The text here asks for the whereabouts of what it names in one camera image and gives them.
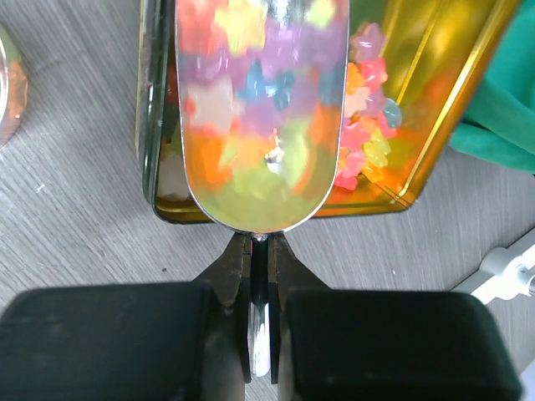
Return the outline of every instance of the white plastic part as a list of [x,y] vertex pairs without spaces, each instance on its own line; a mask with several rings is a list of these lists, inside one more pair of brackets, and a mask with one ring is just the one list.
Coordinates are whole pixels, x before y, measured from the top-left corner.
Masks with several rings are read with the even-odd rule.
[[487,305],[494,298],[505,301],[522,294],[535,295],[535,229],[505,248],[494,248],[477,272],[455,287]]

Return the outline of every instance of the purple star candy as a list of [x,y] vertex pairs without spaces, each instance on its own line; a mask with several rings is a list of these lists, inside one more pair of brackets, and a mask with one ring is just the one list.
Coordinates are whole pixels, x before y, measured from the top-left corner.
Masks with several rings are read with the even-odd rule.
[[379,88],[366,99],[366,110],[360,111],[359,114],[363,117],[368,115],[369,117],[376,118],[377,114],[384,108],[385,104],[385,92],[383,92],[383,88],[379,86]]
[[371,23],[362,35],[351,39],[351,44],[355,51],[355,61],[363,63],[380,56],[383,44],[385,44],[385,36],[378,23]]

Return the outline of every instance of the wood grain table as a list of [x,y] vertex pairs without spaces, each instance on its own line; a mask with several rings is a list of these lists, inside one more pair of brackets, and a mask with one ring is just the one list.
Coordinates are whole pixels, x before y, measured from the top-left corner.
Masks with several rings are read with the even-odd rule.
[[[201,272],[231,232],[166,224],[141,194],[138,0],[2,0],[0,23],[31,79],[23,126],[0,150],[0,307],[27,288]],[[448,150],[407,212],[309,221],[288,239],[333,287],[447,290],[535,226],[534,200],[532,176]],[[489,308],[522,371],[535,358],[535,298]],[[247,398],[276,389],[258,380]]]

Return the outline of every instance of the gold tin box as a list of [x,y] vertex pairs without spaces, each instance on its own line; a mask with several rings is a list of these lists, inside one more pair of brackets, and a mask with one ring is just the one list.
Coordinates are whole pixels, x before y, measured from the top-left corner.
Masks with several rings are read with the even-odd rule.
[[[520,0],[352,0],[351,32],[379,23],[388,81],[404,122],[390,140],[389,164],[359,176],[355,191],[334,187],[316,216],[349,216],[410,207],[485,72]],[[193,200],[157,198],[167,65],[172,63],[174,0],[142,0],[136,151],[145,197],[169,222],[206,221]]]

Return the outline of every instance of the glass jar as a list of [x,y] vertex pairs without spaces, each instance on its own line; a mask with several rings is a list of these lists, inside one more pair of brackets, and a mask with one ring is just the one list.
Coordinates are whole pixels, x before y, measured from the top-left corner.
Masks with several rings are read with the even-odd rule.
[[20,52],[0,25],[0,148],[13,136],[26,109],[28,79]]

